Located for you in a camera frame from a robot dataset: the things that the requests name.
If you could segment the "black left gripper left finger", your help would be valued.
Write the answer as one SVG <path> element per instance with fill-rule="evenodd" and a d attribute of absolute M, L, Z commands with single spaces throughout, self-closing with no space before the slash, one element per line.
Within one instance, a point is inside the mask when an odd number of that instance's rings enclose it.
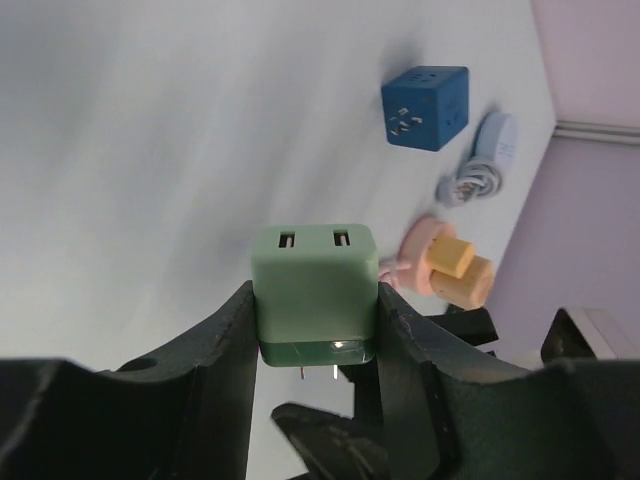
<path fill-rule="evenodd" d="M 1 363 L 5 479 L 242 479 L 258 342 L 243 284 L 214 314 L 115 371 Z"/>

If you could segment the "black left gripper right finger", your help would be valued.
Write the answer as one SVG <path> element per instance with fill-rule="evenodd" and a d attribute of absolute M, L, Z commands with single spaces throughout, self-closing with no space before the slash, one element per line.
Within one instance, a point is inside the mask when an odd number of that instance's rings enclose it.
<path fill-rule="evenodd" d="M 467 344 L 381 284 L 376 354 L 395 479 L 635 479 L 639 364 L 526 370 Z"/>

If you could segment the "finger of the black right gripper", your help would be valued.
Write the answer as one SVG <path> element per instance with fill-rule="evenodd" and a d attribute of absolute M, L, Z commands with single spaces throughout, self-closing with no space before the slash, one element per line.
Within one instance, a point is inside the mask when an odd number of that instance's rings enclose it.
<path fill-rule="evenodd" d="M 285 403 L 271 420 L 306 466 L 300 479 L 388 479 L 382 428 L 309 406 Z"/>
<path fill-rule="evenodd" d="M 498 340 L 491 315 L 484 307 L 463 310 L 449 305 L 444 314 L 430 315 L 427 319 L 470 345 L 485 345 Z"/>

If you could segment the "beige cube socket adapter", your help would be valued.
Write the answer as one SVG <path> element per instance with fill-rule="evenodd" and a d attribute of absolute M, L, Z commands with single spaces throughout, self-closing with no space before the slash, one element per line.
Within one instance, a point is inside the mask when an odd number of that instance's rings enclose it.
<path fill-rule="evenodd" d="M 431 287 L 435 295 L 464 310 L 485 305 L 495 278 L 491 260 L 475 256 L 461 278 L 434 271 Z"/>

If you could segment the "yellow USB charger plug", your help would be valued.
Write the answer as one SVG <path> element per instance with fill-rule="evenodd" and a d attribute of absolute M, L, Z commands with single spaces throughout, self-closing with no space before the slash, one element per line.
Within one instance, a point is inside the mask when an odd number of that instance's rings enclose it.
<path fill-rule="evenodd" d="M 437 272 L 461 278 L 475 256 L 472 243 L 450 236 L 438 236 L 429 246 L 426 263 Z"/>

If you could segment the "pink round power strip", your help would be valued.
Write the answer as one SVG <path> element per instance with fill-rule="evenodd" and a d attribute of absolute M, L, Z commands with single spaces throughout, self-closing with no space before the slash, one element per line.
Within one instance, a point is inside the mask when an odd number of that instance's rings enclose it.
<path fill-rule="evenodd" d="M 380 263 L 378 280 L 396 290 L 404 288 L 423 296 L 432 295 L 432 268 L 427 263 L 427 253 L 438 237 L 455 235 L 452 224 L 430 215 L 420 217 L 409 228 L 396 256 Z"/>

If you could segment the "light green USB charger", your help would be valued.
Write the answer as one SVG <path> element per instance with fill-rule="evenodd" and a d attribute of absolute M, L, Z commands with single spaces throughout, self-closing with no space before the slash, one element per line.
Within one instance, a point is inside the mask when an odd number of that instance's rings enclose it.
<path fill-rule="evenodd" d="M 362 224 L 270 226 L 255 237 L 257 335 L 275 368 L 361 365 L 376 350 L 379 259 Z"/>

